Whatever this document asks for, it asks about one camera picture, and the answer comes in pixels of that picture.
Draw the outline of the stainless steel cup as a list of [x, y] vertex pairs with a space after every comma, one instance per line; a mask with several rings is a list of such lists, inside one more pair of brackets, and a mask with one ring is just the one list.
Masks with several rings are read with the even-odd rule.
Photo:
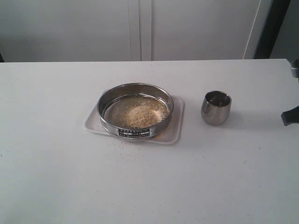
[[222, 125], [229, 117], [232, 98], [222, 91], [210, 91], [203, 99], [201, 116], [203, 120], [212, 126]]

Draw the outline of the round steel mesh sieve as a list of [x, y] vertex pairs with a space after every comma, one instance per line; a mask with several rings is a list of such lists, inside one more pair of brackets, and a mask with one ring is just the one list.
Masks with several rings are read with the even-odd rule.
[[111, 135], [143, 141], [158, 136], [170, 124], [174, 101], [164, 89], [128, 83], [105, 91], [97, 103], [104, 129]]

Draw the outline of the yellow grain mixture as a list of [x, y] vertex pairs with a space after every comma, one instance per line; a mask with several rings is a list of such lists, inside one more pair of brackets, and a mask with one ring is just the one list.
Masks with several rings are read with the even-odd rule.
[[172, 118], [173, 108], [147, 96], [118, 99], [100, 113], [103, 127], [111, 135], [131, 141], [156, 137]]

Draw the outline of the white rectangular plastic tray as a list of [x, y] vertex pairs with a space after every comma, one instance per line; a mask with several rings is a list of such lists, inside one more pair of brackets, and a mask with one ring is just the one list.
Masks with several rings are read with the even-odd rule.
[[[183, 121], [185, 102], [182, 98], [177, 96], [172, 96], [172, 99], [174, 102], [174, 110], [168, 127], [158, 136], [146, 140], [147, 142], [160, 145], [171, 145], [178, 141]], [[90, 133], [116, 138], [116, 136], [110, 135], [102, 126], [96, 104], [84, 123], [84, 129]]]

